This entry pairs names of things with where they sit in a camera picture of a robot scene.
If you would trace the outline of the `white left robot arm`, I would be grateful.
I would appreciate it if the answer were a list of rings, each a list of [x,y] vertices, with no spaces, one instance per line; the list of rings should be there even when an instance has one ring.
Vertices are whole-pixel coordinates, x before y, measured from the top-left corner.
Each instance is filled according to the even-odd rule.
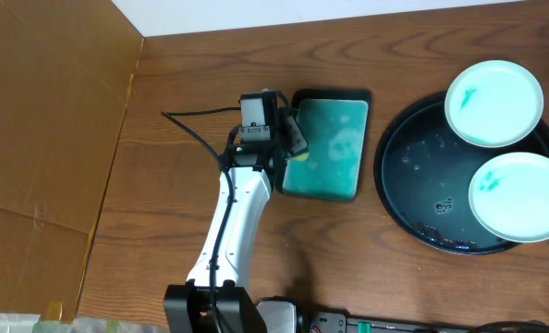
[[[226,148],[207,150],[220,170],[219,197],[201,254],[185,283],[164,296],[172,332],[307,332],[309,317],[293,301],[274,297],[253,302],[248,293],[250,262],[262,212],[271,198],[270,158],[277,138],[243,143],[234,127]]]

